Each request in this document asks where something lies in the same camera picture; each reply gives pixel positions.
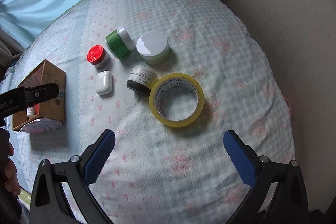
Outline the person's left hand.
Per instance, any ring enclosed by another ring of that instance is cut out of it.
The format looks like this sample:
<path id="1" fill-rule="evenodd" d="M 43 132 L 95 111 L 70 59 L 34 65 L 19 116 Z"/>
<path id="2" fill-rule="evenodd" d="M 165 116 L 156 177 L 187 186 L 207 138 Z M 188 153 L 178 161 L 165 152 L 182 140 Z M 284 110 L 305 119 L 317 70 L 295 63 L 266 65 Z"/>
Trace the person's left hand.
<path id="1" fill-rule="evenodd" d="M 8 192 L 12 193 L 14 196 L 19 196 L 21 192 L 21 187 L 17 178 L 17 169 L 14 162 L 9 159 L 4 172 L 6 174 L 5 188 Z"/>

